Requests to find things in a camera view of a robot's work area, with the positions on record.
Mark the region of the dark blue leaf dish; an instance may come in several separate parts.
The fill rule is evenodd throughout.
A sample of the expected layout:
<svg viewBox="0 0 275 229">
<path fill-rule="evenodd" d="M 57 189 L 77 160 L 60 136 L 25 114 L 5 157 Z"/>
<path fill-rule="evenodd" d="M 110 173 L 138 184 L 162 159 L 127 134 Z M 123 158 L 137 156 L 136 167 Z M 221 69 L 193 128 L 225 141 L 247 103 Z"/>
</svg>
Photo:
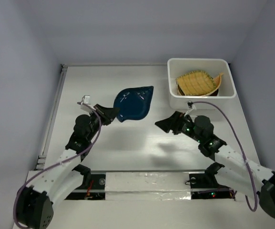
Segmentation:
<svg viewBox="0 0 275 229">
<path fill-rule="evenodd" d="M 113 103 L 114 108 L 120 109 L 117 114 L 118 121 L 122 123 L 144 119 L 150 111 L 153 93 L 154 86 L 126 88 L 120 91 Z"/>
</svg>

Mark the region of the yellow green woven tray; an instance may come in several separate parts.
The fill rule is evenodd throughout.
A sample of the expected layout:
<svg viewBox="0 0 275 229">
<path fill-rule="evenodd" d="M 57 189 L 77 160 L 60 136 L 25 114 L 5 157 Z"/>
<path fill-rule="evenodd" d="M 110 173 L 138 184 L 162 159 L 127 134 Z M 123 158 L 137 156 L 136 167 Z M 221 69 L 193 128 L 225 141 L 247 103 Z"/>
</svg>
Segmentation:
<svg viewBox="0 0 275 229">
<path fill-rule="evenodd" d="M 209 94 L 215 88 L 213 78 L 203 70 L 195 70 L 176 78 L 185 96 L 201 96 Z"/>
</svg>

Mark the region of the brown rimmed beige plate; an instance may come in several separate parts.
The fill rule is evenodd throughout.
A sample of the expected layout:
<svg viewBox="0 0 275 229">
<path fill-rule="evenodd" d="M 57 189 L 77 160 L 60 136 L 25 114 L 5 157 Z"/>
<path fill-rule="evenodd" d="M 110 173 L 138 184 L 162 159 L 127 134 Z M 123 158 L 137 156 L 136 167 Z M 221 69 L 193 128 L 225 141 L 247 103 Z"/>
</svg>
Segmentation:
<svg viewBox="0 0 275 229">
<path fill-rule="evenodd" d="M 185 96 L 185 93 L 182 91 L 182 89 L 180 88 L 180 86 L 177 86 L 177 92 L 178 92 L 179 95 Z M 219 89 L 217 89 L 216 91 L 214 91 L 211 94 L 203 94 L 201 96 L 217 96 L 218 92 L 219 92 Z"/>
</svg>

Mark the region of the orange fish shaped plate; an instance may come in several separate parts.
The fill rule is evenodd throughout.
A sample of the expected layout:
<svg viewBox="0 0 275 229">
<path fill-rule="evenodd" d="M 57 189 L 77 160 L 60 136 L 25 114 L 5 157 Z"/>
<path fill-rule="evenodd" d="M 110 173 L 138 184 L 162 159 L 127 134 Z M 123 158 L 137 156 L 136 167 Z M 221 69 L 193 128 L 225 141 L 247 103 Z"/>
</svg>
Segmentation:
<svg viewBox="0 0 275 229">
<path fill-rule="evenodd" d="M 212 92 L 208 94 L 208 96 L 214 96 L 218 94 L 218 90 L 221 86 L 223 76 L 224 76 L 224 73 L 219 73 L 215 78 L 213 78 L 213 81 L 215 83 L 215 88 Z"/>
</svg>

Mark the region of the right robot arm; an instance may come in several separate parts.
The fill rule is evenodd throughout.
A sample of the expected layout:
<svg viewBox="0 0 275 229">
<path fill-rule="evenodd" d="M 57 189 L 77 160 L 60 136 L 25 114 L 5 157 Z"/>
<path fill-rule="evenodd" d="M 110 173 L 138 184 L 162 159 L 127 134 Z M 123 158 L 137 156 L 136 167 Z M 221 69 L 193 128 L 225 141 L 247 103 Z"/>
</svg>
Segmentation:
<svg viewBox="0 0 275 229">
<path fill-rule="evenodd" d="M 232 188 L 258 202 L 261 209 L 275 219 L 275 171 L 245 159 L 224 140 L 214 134 L 214 125 L 207 116 L 192 119 L 188 114 L 174 112 L 155 122 L 164 132 L 184 134 L 198 142 L 198 149 L 213 160 L 204 175 L 205 184 Z"/>
</svg>

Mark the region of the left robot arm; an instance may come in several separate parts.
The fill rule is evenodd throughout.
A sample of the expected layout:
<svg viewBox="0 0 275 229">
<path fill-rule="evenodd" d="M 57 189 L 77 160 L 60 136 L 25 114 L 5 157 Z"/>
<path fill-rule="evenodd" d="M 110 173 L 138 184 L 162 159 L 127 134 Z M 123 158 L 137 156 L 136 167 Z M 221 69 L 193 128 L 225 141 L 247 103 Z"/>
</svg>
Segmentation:
<svg viewBox="0 0 275 229">
<path fill-rule="evenodd" d="M 54 209 L 75 188 L 90 184 L 91 170 L 81 162 L 98 140 L 102 126 L 111 124 L 120 109 L 79 104 L 87 114 L 76 118 L 73 133 L 57 162 L 32 176 L 17 192 L 13 219 L 20 229 L 47 228 Z"/>
</svg>

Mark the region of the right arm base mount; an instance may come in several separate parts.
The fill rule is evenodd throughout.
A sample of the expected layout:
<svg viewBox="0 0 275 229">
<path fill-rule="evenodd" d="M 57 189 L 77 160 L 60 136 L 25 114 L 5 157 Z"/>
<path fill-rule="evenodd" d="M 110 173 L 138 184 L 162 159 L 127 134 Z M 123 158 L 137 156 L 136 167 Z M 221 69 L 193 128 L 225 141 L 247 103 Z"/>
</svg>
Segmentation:
<svg viewBox="0 0 275 229">
<path fill-rule="evenodd" d="M 184 184 L 191 189 L 191 199 L 235 199 L 236 191 L 219 184 L 215 178 L 223 167 L 214 162 L 202 173 L 190 173 Z"/>
</svg>

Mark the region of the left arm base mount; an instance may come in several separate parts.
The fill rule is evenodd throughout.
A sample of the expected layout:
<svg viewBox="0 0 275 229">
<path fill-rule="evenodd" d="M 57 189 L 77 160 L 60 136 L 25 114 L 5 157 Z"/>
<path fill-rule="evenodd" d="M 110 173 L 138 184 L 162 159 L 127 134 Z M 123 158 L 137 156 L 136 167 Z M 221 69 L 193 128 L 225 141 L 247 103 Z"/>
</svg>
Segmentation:
<svg viewBox="0 0 275 229">
<path fill-rule="evenodd" d="M 78 165 L 74 169 L 83 175 L 82 184 L 74 189 L 66 200 L 105 200 L 105 173 L 92 173 L 91 169 Z"/>
</svg>

